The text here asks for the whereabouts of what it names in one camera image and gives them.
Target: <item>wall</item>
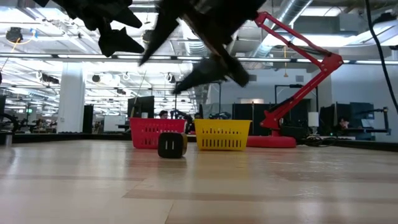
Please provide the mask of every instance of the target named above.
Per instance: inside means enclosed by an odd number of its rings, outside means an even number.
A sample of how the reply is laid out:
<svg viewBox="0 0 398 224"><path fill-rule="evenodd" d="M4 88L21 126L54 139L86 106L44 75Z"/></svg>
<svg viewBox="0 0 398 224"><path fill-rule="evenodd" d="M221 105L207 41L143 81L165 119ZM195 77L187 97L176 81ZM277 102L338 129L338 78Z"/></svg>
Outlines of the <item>wall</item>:
<svg viewBox="0 0 398 224"><path fill-rule="evenodd" d="M398 97L398 67L387 67L395 96ZM331 76L333 102L373 103L375 109L388 107L391 136L377 133L376 140L398 142L398 114L387 89L386 79L380 65L343 65ZM384 128L382 113L375 114L374 128Z"/></svg>
<svg viewBox="0 0 398 224"><path fill-rule="evenodd" d="M315 77L319 73L319 70L313 73L313 77ZM331 94L331 76L326 78L318 85L318 100L319 100L319 109L324 106L330 106L333 104L333 97Z"/></svg>
<svg viewBox="0 0 398 224"><path fill-rule="evenodd" d="M241 98L255 98L255 99L263 99L265 103L274 103L275 102L275 93L274 86L275 85L289 85L296 84L295 76L303 75L304 82L300 84L306 84L310 79L312 74L307 73L304 69L288 69L287 74L288 77L284 77L285 70L251 70L250 74L257 75L256 82L249 82L249 84L245 88L241 88L235 82L227 82L223 83L221 88L221 102L222 104L232 104L232 103L240 103ZM299 89L291 89L291 88L282 88L279 87L277 92L277 101L278 103L286 100L291 97L294 93L296 93ZM218 103L218 85L213 84L210 87L208 94L208 102ZM306 98L314 98L314 95L309 94Z"/></svg>

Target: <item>ceiling pipe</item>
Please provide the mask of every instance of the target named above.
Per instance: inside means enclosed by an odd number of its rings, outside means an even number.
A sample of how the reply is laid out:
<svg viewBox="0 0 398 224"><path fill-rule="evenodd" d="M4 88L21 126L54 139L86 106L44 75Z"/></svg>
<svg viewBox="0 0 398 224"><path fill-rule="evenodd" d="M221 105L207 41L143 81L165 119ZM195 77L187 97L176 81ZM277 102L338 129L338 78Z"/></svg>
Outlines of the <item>ceiling pipe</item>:
<svg viewBox="0 0 398 224"><path fill-rule="evenodd" d="M187 54L192 56L207 56L206 45L192 32L191 28L184 21L181 21L181 30L184 40L194 40L193 42L185 43Z"/></svg>
<svg viewBox="0 0 398 224"><path fill-rule="evenodd" d="M280 10L277 12L275 18L284 24L292 25L303 11L309 7L313 0L284 0L280 5ZM266 20L265 25L271 29L275 29L275 24ZM264 58L274 46L267 43L267 35L264 36L260 46L251 54L251 57Z"/></svg>

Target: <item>fluorescent light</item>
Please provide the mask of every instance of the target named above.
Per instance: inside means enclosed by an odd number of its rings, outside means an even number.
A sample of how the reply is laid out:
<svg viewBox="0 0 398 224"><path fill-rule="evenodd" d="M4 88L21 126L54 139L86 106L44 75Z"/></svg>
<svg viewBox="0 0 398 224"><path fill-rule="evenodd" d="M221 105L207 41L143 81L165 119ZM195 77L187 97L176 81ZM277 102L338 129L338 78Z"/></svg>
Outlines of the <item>fluorescent light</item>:
<svg viewBox="0 0 398 224"><path fill-rule="evenodd" d="M55 114L56 111L42 111L42 113L46 113L46 114Z"/></svg>
<svg viewBox="0 0 398 224"><path fill-rule="evenodd" d="M16 88L47 88L46 86L24 86L24 85L18 85L16 86Z"/></svg>
<svg viewBox="0 0 398 224"><path fill-rule="evenodd" d="M311 63L310 59L297 59L297 62L300 63Z"/></svg>
<svg viewBox="0 0 398 224"><path fill-rule="evenodd" d="M15 58L46 58L52 57L49 54L12 54L12 53L1 53L0 57L15 57Z"/></svg>
<svg viewBox="0 0 398 224"><path fill-rule="evenodd" d="M120 59L141 59L140 55L117 55Z"/></svg>
<svg viewBox="0 0 398 224"><path fill-rule="evenodd" d="M106 58L104 55L58 55L60 58Z"/></svg>
<svg viewBox="0 0 398 224"><path fill-rule="evenodd" d="M242 62L290 62L290 58L238 58Z"/></svg>
<svg viewBox="0 0 398 224"><path fill-rule="evenodd" d="M178 60L201 60L203 57L186 57L186 56L181 56L181 57L177 57Z"/></svg>
<svg viewBox="0 0 398 224"><path fill-rule="evenodd" d="M6 109L25 109L25 106L6 106Z"/></svg>
<svg viewBox="0 0 398 224"><path fill-rule="evenodd" d="M132 4L132 5L130 5L129 7L142 7L142 8L155 8L155 5L153 5L153 4Z"/></svg>
<svg viewBox="0 0 398 224"><path fill-rule="evenodd" d="M150 57L152 60L170 60L170 56L151 56Z"/></svg>
<svg viewBox="0 0 398 224"><path fill-rule="evenodd" d="M381 61L376 60L358 60L355 62L358 65L381 65ZM398 61L386 61L386 65L398 65Z"/></svg>
<svg viewBox="0 0 398 224"><path fill-rule="evenodd" d="M115 90L115 89L117 89L117 87L86 86L86 89L92 89L92 90Z"/></svg>

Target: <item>cable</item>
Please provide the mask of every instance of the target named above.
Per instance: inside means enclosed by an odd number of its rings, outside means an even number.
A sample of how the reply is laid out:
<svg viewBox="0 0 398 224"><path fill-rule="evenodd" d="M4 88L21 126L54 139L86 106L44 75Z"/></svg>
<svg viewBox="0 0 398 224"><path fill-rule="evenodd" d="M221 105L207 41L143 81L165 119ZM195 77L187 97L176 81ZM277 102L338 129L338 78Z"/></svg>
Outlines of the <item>cable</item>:
<svg viewBox="0 0 398 224"><path fill-rule="evenodd" d="M11 41L9 41L9 40L7 40L7 41L8 41L10 44L24 45L24 44L28 44L30 41L32 41L33 38L35 38L35 32L32 33L32 38L30 38L27 42L19 43L20 38L18 38L18 40L17 40L15 43L14 43L14 42L11 42Z"/></svg>
<svg viewBox="0 0 398 224"><path fill-rule="evenodd" d="M329 144L324 144L325 141L334 140ZM329 147L333 146L338 140L338 137L330 137L330 138L320 138L318 136L310 136L304 140L304 144L310 147Z"/></svg>
<svg viewBox="0 0 398 224"><path fill-rule="evenodd" d="M15 50L15 48L17 47L18 41L19 41L19 38L17 39L17 42L16 42L16 43L13 43L14 46L12 47L11 53L13 53L14 50ZM8 59L10 59L10 58L8 57L8 58L6 59L6 61L4 62L4 64L3 64L2 67L1 67L0 72L1 72L1 71L4 69L4 67L6 66L6 64L7 64L7 62L8 62Z"/></svg>
<svg viewBox="0 0 398 224"><path fill-rule="evenodd" d="M326 14L328 14L328 12L330 12L333 8L338 8L338 9L340 9L340 12L341 12L341 13L344 12L340 7L338 7L338 6L332 6L330 9L328 9L328 10L324 13L323 16L325 16Z"/></svg>
<svg viewBox="0 0 398 224"><path fill-rule="evenodd" d="M374 32L374 29L373 29L370 3L369 3L369 0L364 0L364 1L365 1L365 5L366 5L366 17L368 18L369 30L370 30L370 32L372 34L372 37L373 37L374 41L376 42L377 50L379 51L379 55L380 55L381 67L383 69L384 76L386 78L388 90L389 90L389 93L391 95L391 99L392 99L392 102L394 104L394 107L396 108L397 113L398 113L398 103L397 103L397 100L396 100L396 96L394 95L394 90L392 89L390 77L388 76L388 71L387 71L387 67L386 67L386 61L384 60L383 50L381 49L380 41L379 41L379 39L378 39L376 33Z"/></svg>
<svg viewBox="0 0 398 224"><path fill-rule="evenodd" d="M130 114L131 118L134 116L134 108L135 108L135 105L137 103L138 94L139 94L139 92L141 90L142 84L144 83L146 75L147 75L147 71L145 70L144 76L142 77L142 80L141 80L141 84L139 85L139 88L138 88L138 91L137 91L136 99L134 100L134 106L132 107L132 110L131 110L131 114Z"/></svg>

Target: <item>black cube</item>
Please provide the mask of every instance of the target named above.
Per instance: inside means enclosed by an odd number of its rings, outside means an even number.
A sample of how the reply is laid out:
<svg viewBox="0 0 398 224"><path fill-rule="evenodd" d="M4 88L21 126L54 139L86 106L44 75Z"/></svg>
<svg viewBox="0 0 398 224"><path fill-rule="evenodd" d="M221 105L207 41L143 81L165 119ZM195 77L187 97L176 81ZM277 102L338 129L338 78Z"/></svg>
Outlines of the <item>black cube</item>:
<svg viewBox="0 0 398 224"><path fill-rule="evenodd" d="M187 151L188 138L181 133L162 133L159 136L157 153L166 159L180 159Z"/></svg>

